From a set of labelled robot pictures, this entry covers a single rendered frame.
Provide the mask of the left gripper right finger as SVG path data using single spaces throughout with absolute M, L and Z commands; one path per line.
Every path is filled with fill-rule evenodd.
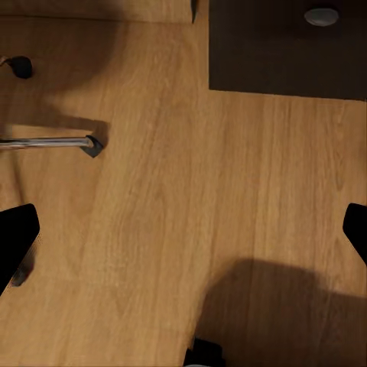
M 367 265 L 367 206 L 356 203 L 348 205 L 343 231 Z

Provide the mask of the swivel chair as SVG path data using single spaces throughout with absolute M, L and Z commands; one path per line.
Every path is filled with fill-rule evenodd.
M 32 76 L 31 61 L 28 57 L 15 56 L 10 58 L 7 53 L 0 51 L 0 66 L 4 63 L 10 65 L 12 72 L 20 79 Z M 96 157 L 103 149 L 103 143 L 92 135 L 86 137 L 63 138 L 10 138 L 0 139 L 0 150 L 31 149 L 31 148 L 62 148 L 79 146 L 87 154 Z M 21 286 L 28 269 L 20 265 L 9 280 L 10 286 Z

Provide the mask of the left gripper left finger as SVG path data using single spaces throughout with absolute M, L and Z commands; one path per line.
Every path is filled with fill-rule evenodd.
M 0 295 L 40 232 L 32 203 L 0 212 Z

